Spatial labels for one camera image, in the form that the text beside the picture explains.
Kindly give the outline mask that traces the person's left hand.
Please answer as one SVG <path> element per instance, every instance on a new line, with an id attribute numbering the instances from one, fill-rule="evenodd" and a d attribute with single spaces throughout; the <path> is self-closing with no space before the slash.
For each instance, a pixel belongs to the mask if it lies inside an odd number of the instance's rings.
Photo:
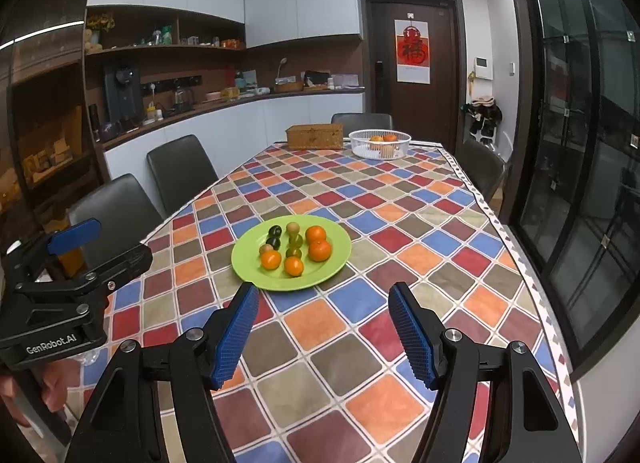
<path id="1" fill-rule="evenodd" d="M 73 359 L 49 363 L 42 370 L 42 400 L 50 411 L 61 411 L 66 404 L 68 389 L 79 376 L 79 363 Z M 18 425 L 29 427 L 26 417 L 14 403 L 18 387 L 6 371 L 1 372 L 1 398 Z"/>

